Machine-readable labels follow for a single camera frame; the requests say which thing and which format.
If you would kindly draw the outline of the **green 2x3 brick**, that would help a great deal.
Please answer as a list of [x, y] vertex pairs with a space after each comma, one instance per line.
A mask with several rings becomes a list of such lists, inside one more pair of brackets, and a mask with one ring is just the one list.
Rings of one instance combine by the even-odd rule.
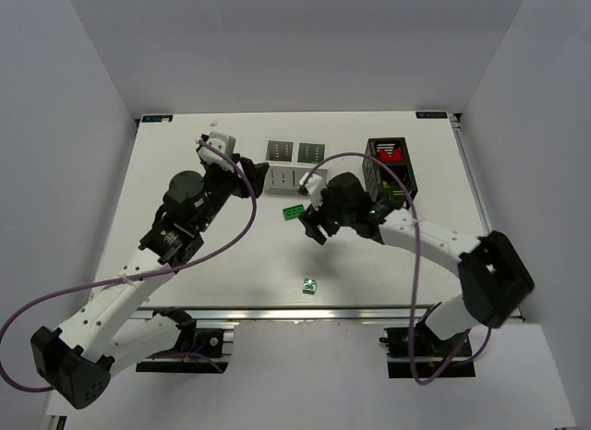
[[282, 210], [283, 218], [286, 221], [291, 221], [291, 220], [297, 219], [304, 212], [305, 212], [305, 207], [303, 204], [298, 204], [295, 206], [284, 208]]

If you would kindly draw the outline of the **red and lime brick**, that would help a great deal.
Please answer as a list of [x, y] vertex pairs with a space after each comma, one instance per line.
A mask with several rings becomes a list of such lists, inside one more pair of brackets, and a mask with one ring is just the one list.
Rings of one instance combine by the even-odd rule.
[[404, 151], [396, 145], [377, 146], [377, 158], [384, 163], [404, 162]]

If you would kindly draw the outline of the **light green printed brick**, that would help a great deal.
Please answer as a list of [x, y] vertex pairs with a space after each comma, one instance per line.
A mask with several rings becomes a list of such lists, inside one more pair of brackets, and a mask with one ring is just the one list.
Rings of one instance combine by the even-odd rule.
[[302, 284], [302, 292], [304, 294], [313, 295], [317, 291], [317, 281], [314, 279], [305, 278]]

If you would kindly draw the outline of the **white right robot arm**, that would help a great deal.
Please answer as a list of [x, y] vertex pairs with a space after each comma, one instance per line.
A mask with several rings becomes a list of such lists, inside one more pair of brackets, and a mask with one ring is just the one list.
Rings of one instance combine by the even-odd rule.
[[306, 236], [319, 244], [347, 227], [380, 245], [401, 248], [447, 269], [461, 291], [430, 307], [415, 334], [432, 347], [477, 326], [499, 328], [534, 290], [535, 283], [504, 234], [458, 233], [432, 222], [415, 221], [409, 210], [375, 201], [352, 173], [330, 181], [307, 173], [299, 191], [310, 204], [299, 217]]

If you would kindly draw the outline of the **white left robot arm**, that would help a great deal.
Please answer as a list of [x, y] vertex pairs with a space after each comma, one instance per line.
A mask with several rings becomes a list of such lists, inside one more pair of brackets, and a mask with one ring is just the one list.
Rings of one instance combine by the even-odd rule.
[[122, 269], [137, 280], [108, 284], [57, 328], [41, 327], [31, 337], [38, 373], [75, 409], [90, 406], [113, 376], [155, 353], [194, 350], [196, 322], [177, 307], [156, 310], [133, 332], [121, 328], [195, 256], [202, 234], [230, 197], [262, 193], [268, 163], [234, 158], [242, 175], [223, 161], [206, 163], [204, 174], [183, 171], [171, 179], [151, 229]]

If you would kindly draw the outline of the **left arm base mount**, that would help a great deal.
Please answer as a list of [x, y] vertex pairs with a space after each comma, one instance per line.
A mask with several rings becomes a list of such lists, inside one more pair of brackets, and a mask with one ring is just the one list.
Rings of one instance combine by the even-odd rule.
[[225, 372], [233, 343], [229, 329], [202, 327], [188, 312], [177, 307], [156, 309], [151, 316], [172, 319], [179, 336], [172, 348], [137, 363], [138, 373], [221, 375]]

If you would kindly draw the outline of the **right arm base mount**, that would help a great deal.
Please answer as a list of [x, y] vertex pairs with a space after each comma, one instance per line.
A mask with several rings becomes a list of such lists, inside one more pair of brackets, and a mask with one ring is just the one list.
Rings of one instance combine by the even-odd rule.
[[[412, 379], [408, 354], [408, 329], [386, 328], [379, 343], [386, 352], [388, 376], [390, 379]], [[460, 342], [461, 334], [455, 335], [440, 344], [433, 344], [417, 330], [415, 332], [416, 371], [420, 378], [432, 376], [447, 360]], [[460, 351], [447, 368], [440, 374], [442, 378], [472, 378], [476, 376], [469, 339], [465, 339]]]

